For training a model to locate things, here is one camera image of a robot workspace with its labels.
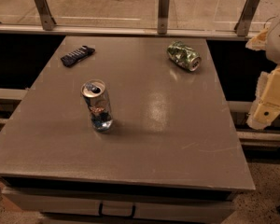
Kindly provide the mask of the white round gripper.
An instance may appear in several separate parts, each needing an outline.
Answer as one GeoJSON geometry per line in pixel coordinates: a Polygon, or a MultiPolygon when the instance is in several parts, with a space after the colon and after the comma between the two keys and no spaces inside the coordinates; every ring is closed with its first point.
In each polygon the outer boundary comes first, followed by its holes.
{"type": "Polygon", "coordinates": [[[255,51],[266,50],[267,59],[279,64],[271,73],[260,73],[256,99],[248,112],[247,125],[262,130],[280,115],[280,13],[273,19],[269,30],[262,29],[247,41],[245,47],[255,51]]]}

